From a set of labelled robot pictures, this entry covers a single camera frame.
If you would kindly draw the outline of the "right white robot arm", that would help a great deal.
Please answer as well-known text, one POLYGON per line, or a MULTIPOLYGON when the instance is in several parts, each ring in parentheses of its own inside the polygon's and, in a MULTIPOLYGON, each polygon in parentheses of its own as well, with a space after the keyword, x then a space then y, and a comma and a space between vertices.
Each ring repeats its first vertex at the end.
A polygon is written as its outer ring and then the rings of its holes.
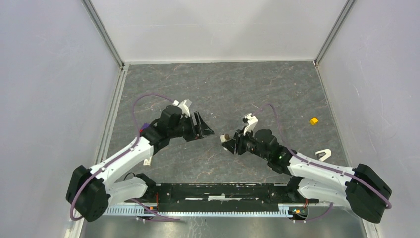
POLYGON ((292 202, 304 198, 334 203, 375 224, 390 209, 392 190, 368 165, 352 168, 312 159, 280 145, 269 129, 246 133, 239 130, 233 137, 221 135, 220 140, 225 150, 256 155, 266 160, 273 171, 290 175, 286 196, 292 202))

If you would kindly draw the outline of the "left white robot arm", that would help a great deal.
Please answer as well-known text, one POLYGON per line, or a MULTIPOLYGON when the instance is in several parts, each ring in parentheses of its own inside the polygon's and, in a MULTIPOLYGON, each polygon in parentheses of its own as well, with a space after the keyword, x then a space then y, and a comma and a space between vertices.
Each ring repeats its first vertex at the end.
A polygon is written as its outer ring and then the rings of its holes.
POLYGON ((77 167, 70 179, 66 200, 70 203, 70 217, 76 221, 74 211, 81 219, 92 222, 116 203, 133 198, 150 202, 156 195, 153 184, 138 175, 129 180, 118 179, 140 162, 150 159, 166 147, 171 139, 183 138, 186 142, 214 135, 202 120, 199 112, 169 105, 158 119, 141 128, 137 137, 117 154, 96 165, 77 167))

